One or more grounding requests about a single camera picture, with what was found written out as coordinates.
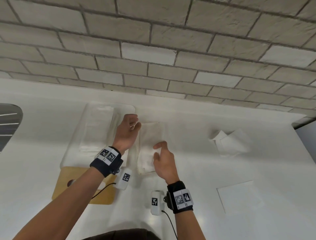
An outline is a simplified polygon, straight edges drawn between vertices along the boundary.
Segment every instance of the brick-pattern wall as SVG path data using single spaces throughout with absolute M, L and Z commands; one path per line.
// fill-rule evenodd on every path
M 316 0 L 0 0 L 0 77 L 316 118 Z

